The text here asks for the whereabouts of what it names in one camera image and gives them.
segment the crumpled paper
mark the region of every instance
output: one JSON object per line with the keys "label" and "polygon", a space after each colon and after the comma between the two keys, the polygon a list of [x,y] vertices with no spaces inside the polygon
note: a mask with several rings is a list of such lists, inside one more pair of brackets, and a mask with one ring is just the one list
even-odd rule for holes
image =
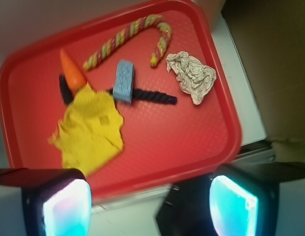
{"label": "crumpled paper", "polygon": [[216,71],[184,51],[169,54],[166,62],[167,71],[172,69],[176,73],[181,90],[191,95],[195,105],[201,104],[214,85]]}
{"label": "crumpled paper", "polygon": [[88,176],[123,150],[122,125],[113,96],[87,84],[68,105],[49,143],[62,151],[63,168]]}

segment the cyan light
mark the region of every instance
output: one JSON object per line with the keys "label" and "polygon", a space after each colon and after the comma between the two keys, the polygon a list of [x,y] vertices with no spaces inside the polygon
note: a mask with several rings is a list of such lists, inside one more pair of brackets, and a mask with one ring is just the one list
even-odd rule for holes
{"label": "cyan light", "polygon": [[213,225],[220,236],[253,236],[258,198],[226,176],[217,176],[210,187]]}
{"label": "cyan light", "polygon": [[87,235],[91,206],[89,184],[75,179],[43,204],[46,236]]}

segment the black twisted handle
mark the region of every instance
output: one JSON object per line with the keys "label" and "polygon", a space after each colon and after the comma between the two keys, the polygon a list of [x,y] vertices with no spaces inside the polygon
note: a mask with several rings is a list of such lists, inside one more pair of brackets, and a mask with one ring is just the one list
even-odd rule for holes
{"label": "black twisted handle", "polygon": [[[113,89],[108,90],[110,94],[113,94]],[[178,101],[177,97],[167,95],[158,91],[145,91],[140,88],[133,89],[132,98],[137,100],[150,101],[154,103],[173,104]]]}
{"label": "black twisted handle", "polygon": [[[60,75],[60,90],[64,103],[69,105],[74,100],[74,97],[68,88],[63,74]],[[108,92],[113,94],[113,89],[108,90]],[[145,91],[139,88],[133,89],[132,98],[137,100],[173,105],[175,105],[178,101],[177,97],[170,96],[158,91]]]}

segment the tray rim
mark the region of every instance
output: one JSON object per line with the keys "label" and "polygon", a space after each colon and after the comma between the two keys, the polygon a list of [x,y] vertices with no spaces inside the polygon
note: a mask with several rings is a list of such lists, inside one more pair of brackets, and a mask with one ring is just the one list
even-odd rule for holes
{"label": "tray rim", "polygon": [[[143,14],[143,12],[145,12],[146,10],[160,12],[160,10],[158,9],[164,9],[165,6],[169,6],[169,5],[171,6],[171,9],[167,9],[167,10],[169,11],[176,10],[187,15],[191,19],[194,27],[198,29],[196,30],[198,40],[201,42],[200,39],[204,39],[203,42],[206,43],[206,48],[204,44],[201,43],[201,49],[203,54],[205,50],[209,49],[209,53],[211,55],[210,57],[212,58],[212,60],[207,61],[207,65],[215,68],[217,77],[219,78],[219,80],[218,79],[216,80],[214,84],[214,88],[220,106],[224,107],[224,109],[222,109],[223,111],[222,115],[224,117],[226,128],[228,131],[228,141],[226,143],[232,141],[233,145],[232,146],[226,145],[222,149],[219,156],[224,155],[226,156],[226,158],[216,163],[213,166],[200,167],[197,170],[183,172],[180,173],[179,175],[169,175],[166,178],[159,178],[146,182],[142,181],[143,182],[142,184],[137,184],[137,185],[131,184],[132,182],[131,180],[123,183],[118,183],[112,187],[107,188],[107,190],[105,190],[104,192],[101,191],[101,199],[102,200],[108,199],[111,197],[116,197],[129,193],[130,192],[129,188],[127,188],[126,190],[125,187],[122,187],[122,185],[128,186],[127,185],[128,182],[131,184],[131,191],[134,192],[141,189],[169,183],[171,182],[172,179],[178,178],[179,176],[180,178],[194,177],[206,172],[206,170],[213,171],[219,164],[230,162],[234,159],[234,157],[237,155],[241,147],[241,141],[242,141],[241,126],[221,66],[221,62],[219,60],[217,51],[215,49],[215,45],[209,30],[209,26],[207,24],[206,18],[202,10],[190,0],[151,0],[145,3],[141,3],[129,8],[125,8],[110,13],[108,15],[104,15],[102,17],[82,23],[70,29],[63,30],[57,34],[54,34],[43,40],[37,41],[13,53],[4,61],[3,65],[0,68],[0,121],[1,121],[3,137],[4,137],[5,148],[7,151],[8,162],[11,168],[23,167],[21,155],[19,152],[18,140],[14,128],[13,115],[11,112],[10,99],[9,99],[9,88],[8,88],[10,71],[12,71],[12,69],[18,64],[18,62],[20,60],[31,58],[36,54],[42,54],[45,51],[50,50],[51,47],[49,45],[51,44],[53,45],[53,47],[59,47],[63,44],[76,41],[79,40],[80,38],[86,37],[87,35],[90,36],[93,33],[99,32],[100,31],[99,28],[101,28],[101,30],[107,30],[112,27],[119,26],[121,25],[121,22],[123,22],[124,18],[127,18],[127,21],[129,21],[129,18],[136,20],[139,17],[146,16],[146,14]],[[113,188],[116,189],[117,187],[120,189],[119,191],[112,191]]]}

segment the crumpled tissue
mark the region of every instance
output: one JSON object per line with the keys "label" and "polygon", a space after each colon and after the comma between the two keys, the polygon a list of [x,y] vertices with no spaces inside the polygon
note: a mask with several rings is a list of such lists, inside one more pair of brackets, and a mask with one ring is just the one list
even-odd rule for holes
{"label": "crumpled tissue", "polygon": [[181,90],[191,95],[195,105],[201,104],[214,85],[216,71],[184,51],[169,54],[166,62],[167,71],[172,69],[176,73]]}

